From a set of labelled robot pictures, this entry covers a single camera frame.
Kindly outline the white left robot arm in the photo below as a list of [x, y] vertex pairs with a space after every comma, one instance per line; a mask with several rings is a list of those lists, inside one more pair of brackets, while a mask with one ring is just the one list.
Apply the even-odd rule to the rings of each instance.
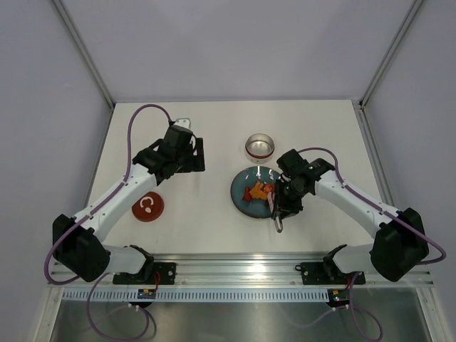
[[54, 220], [51, 256], [86, 282], [107, 273], [124, 284], [149, 282], [154, 274], [151, 253], [135, 245], [112, 247], [103, 242], [118, 220], [164, 180], [204, 170], [204, 140], [188, 128], [171, 125], [164, 138], [137, 153], [124, 177], [102, 197], [72, 217], [62, 214]]

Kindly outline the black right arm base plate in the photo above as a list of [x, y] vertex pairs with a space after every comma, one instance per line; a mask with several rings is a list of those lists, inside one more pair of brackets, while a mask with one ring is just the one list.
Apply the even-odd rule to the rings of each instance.
[[343, 273], [322, 261], [301, 262], [294, 270], [300, 273], [303, 285], [349, 285], [356, 275], [355, 272]]

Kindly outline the red round lunch box lid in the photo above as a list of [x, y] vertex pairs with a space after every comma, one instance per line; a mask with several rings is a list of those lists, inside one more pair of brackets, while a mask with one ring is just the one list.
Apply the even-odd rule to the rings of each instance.
[[140, 222], [152, 222], [161, 216], [165, 208], [163, 198], [156, 192], [148, 192], [131, 208], [133, 216]]

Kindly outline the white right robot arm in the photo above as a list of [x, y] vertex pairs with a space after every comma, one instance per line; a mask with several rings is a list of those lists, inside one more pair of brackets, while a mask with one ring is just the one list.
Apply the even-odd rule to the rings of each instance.
[[344, 180], [338, 161], [317, 158], [309, 162], [292, 149], [277, 165], [281, 176], [274, 185], [271, 218], [277, 232], [283, 221], [303, 210], [306, 195], [319, 197], [339, 208], [371, 235], [373, 243], [342, 244], [328, 252], [321, 262], [324, 276], [332, 282], [374, 270], [388, 281], [397, 282], [429, 254], [421, 216], [411, 208], [403, 211], [377, 200]]

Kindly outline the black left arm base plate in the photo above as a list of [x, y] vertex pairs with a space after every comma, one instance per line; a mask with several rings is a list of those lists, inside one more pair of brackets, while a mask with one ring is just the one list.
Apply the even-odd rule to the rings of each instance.
[[115, 285], [174, 285], [176, 263], [156, 262], [146, 264], [137, 274], [119, 273], [113, 276]]

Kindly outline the red pink food piece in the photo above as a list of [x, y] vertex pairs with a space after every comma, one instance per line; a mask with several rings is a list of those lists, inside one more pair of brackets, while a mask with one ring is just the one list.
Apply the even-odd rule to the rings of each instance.
[[265, 191], [265, 193], [273, 192], [274, 191], [274, 184], [273, 183], [266, 184], [264, 186], [264, 191]]

